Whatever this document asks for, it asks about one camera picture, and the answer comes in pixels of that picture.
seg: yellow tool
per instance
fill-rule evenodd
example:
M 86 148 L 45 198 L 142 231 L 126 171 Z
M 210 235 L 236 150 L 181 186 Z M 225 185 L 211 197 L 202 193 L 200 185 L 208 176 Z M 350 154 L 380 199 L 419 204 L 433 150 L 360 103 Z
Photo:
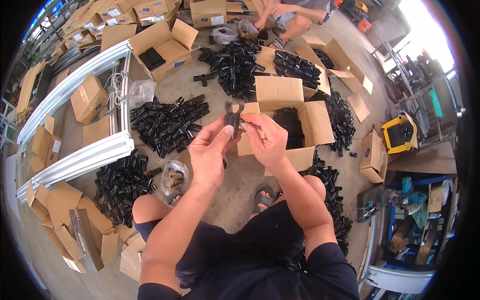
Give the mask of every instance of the yellow tool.
M 418 149 L 417 125 L 406 113 L 381 126 L 387 144 L 387 153 Z

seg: person's left hand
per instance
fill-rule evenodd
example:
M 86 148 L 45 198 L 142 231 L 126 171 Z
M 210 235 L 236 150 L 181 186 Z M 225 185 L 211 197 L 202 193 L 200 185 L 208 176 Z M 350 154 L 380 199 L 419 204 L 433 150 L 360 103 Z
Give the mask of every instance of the person's left hand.
M 272 15 L 278 18 L 285 13 L 296 12 L 297 8 L 298 6 L 293 4 L 277 4 L 273 7 Z
M 225 115 L 202 128 L 188 146 L 193 168 L 193 181 L 217 189 L 223 182 L 223 154 L 236 145 L 241 138 L 241 130 L 235 140 L 231 140 L 233 127 L 224 127 Z

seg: gray shorts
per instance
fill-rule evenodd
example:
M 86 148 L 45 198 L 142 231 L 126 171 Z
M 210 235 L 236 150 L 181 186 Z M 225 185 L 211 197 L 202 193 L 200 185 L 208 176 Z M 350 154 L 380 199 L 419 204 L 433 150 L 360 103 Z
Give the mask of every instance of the gray shorts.
M 285 22 L 291 18 L 293 18 L 296 14 L 294 12 L 284 13 L 283 15 L 279 16 L 278 18 L 272 16 L 273 20 L 278 24 L 282 25 L 285 29 L 288 29 L 285 25 Z

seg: concrete floor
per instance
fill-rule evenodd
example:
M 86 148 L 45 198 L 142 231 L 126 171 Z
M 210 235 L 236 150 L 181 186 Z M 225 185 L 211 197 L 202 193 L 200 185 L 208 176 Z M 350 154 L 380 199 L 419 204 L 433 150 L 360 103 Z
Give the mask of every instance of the concrete floor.
M 194 46 L 208 45 L 208 35 L 211 28 L 204 28 L 194 43 Z M 359 123 L 354 117 L 354 125 L 357 129 L 353 144 L 350 147 L 352 152 L 361 151 L 362 138 L 372 130 L 375 122 L 385 121 L 385 109 L 391 105 L 384 89 L 384 78 L 380 66 L 370 54 L 373 47 L 367 38 L 350 22 L 342 13 L 335 13 L 330 20 L 323 24 L 313 24 L 307 33 L 317 36 L 325 43 L 331 38 L 335 39 L 342 46 L 344 51 L 362 69 L 366 76 L 373 82 L 373 92 L 369 95 L 365 90 L 360 91 L 370 115 Z M 300 45 L 301 39 L 288 44 L 286 50 L 293 52 L 294 48 Z M 203 117 L 198 123 L 205 125 L 224 113 L 223 103 L 229 97 L 216 81 L 209 81 L 208 87 L 202 87 L 200 82 L 193 82 L 194 75 L 207 73 L 208 65 L 197 60 L 200 53 L 193 54 L 193 63 L 179 70 L 173 76 L 167 78 L 156 87 L 156 97 L 161 103 L 173 103 L 182 96 L 189 99 L 193 96 L 205 94 L 206 101 L 210 105 L 210 114 Z M 72 66 L 72 71 L 82 62 Z M 133 81 L 148 79 L 140 65 L 134 58 L 131 60 L 130 77 Z M 346 99 L 352 92 L 338 78 L 331 79 L 332 87 L 338 91 L 343 99 Z M 63 143 L 60 151 L 60 158 L 80 149 L 82 144 L 80 123 L 74 120 L 74 114 L 70 102 L 67 102 L 59 111 L 54 114 L 56 118 L 55 134 L 62 137 Z M 149 156 L 148 169 L 163 167 L 165 160 L 158 157 L 138 140 L 138 134 L 133 131 L 135 146 L 139 152 Z M 9 147 L 7 152 L 16 152 L 15 147 Z M 342 186 L 340 196 L 344 197 L 344 214 L 355 219 L 356 196 L 359 192 L 369 188 L 370 182 L 360 175 L 358 171 L 359 158 L 352 158 L 348 155 L 338 157 L 328 146 L 321 145 L 317 148 L 320 158 L 333 168 L 340 170 L 337 186 Z M 180 154 L 172 153 L 166 159 L 176 159 L 187 164 L 191 171 L 190 158 L 187 151 Z M 241 229 L 252 212 L 253 193 L 258 185 L 270 184 L 275 193 L 279 191 L 279 185 L 275 178 L 264 177 L 264 167 L 257 162 L 254 156 L 237 156 L 236 148 L 227 153 L 229 167 L 225 172 L 225 180 L 214 196 L 210 207 L 207 209 L 203 220 L 207 223 L 221 226 L 228 233 L 235 233 Z M 24 180 L 28 180 L 33 174 L 28 171 L 28 162 L 24 164 Z M 69 184 L 81 190 L 84 196 L 93 198 L 96 193 L 94 179 L 96 175 L 92 171 L 76 179 L 69 181 Z M 189 184 L 181 187 L 186 191 Z M 155 193 L 157 197 L 165 200 L 160 190 Z M 107 265 L 100 272 L 88 272 L 79 274 L 71 270 L 63 261 L 61 255 L 52 245 L 49 237 L 42 229 L 40 219 L 28 208 L 27 204 L 20 205 L 22 221 L 11 216 L 15 236 L 20 245 L 20 250 L 25 258 L 31 262 L 39 277 L 56 299 L 135 299 L 138 283 L 119 271 L 121 242 L 118 244 L 117 261 Z M 355 223 L 347 240 L 349 253 L 347 260 L 358 271 L 362 261 L 367 241 L 368 224 Z

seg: blue label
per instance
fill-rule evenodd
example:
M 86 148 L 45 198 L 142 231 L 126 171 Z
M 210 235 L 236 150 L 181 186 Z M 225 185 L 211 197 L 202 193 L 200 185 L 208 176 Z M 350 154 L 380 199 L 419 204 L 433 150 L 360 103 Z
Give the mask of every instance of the blue label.
M 179 66 L 183 65 L 184 63 L 185 63 L 185 61 L 176 62 L 175 65 L 173 65 L 173 67 L 178 68 Z

